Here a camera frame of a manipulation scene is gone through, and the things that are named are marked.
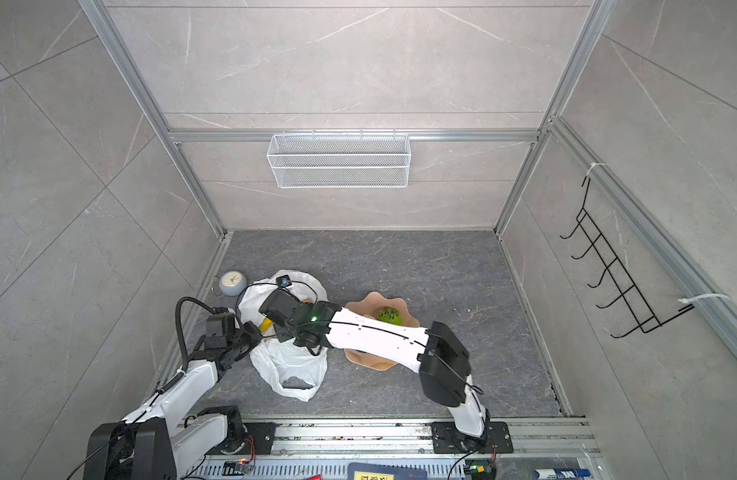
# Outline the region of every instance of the white plastic bag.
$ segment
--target white plastic bag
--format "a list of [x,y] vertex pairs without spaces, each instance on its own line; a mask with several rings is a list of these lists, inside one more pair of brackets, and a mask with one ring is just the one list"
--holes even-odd
[[[320,355],[312,356],[305,347],[294,345],[294,339],[283,343],[278,339],[264,340],[251,351],[251,363],[275,393],[306,402],[315,396],[323,383],[328,367],[325,360],[327,350],[324,348]],[[292,377],[301,379],[312,388],[285,388],[283,382]]]
[[[315,291],[313,293],[306,285],[294,283],[288,287],[288,291],[296,295],[299,300],[309,300],[310,302],[328,300],[325,288],[318,279],[296,270],[279,270],[272,277],[257,280],[254,283],[275,283],[275,279],[282,275],[288,275],[294,281],[307,283]],[[240,312],[241,321],[253,322],[254,325],[260,326],[265,317],[259,313],[259,307],[276,288],[274,285],[249,287],[238,305],[237,311]],[[271,331],[267,330],[263,335],[269,335]],[[277,394],[298,398],[306,402],[316,394],[321,383],[323,383],[325,370],[328,368],[325,360],[326,350],[324,348],[320,355],[312,356],[305,347],[295,346],[293,339],[283,343],[280,343],[277,339],[269,339],[263,340],[252,350],[250,357],[251,363],[259,372],[259,375]],[[301,379],[312,388],[289,389],[284,387],[283,382],[292,377]]]
[[[296,270],[278,270],[277,274],[270,278],[264,278],[257,280],[252,283],[275,283],[275,279],[279,276],[288,275],[291,280],[304,282],[311,286],[312,289],[318,294],[318,300],[328,300],[328,296],[325,293],[323,285],[310,274],[299,272]],[[309,300],[315,302],[315,293],[307,288],[307,285],[301,283],[294,283],[288,287],[288,291],[297,296],[299,300]],[[267,296],[277,288],[275,285],[256,285],[249,286],[246,293],[243,295],[242,300],[238,304],[237,311],[240,312],[241,322],[253,322],[254,325],[260,326],[265,320],[265,317],[259,313],[259,307],[262,306],[262,302],[267,299]]]

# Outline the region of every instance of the green ball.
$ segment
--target green ball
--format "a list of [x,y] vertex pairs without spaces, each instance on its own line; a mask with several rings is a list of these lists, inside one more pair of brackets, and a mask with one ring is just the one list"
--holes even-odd
[[401,313],[391,306],[385,306],[383,309],[381,309],[381,312],[379,312],[379,316],[376,318],[376,320],[379,320],[380,322],[391,323],[393,325],[403,324]]

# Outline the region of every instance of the white wire mesh basket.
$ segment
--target white wire mesh basket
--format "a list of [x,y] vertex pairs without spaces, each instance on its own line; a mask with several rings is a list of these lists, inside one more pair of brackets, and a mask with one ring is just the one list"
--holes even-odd
[[406,134],[277,134],[267,150],[281,188],[406,187]]

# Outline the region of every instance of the yellow object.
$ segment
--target yellow object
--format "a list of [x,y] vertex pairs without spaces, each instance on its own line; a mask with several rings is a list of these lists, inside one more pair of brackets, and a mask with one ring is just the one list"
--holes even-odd
[[267,331],[269,327],[272,326],[272,320],[269,320],[268,318],[265,318],[265,320],[262,322],[262,324],[259,326],[259,330],[261,331]]
[[353,480],[394,480],[395,475],[386,473],[355,472]]

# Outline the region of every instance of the clock face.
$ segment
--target clock face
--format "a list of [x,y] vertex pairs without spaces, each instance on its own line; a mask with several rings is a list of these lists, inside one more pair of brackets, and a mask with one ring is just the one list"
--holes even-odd
[[235,286],[242,280],[241,274],[238,272],[228,272],[222,277],[223,286]]

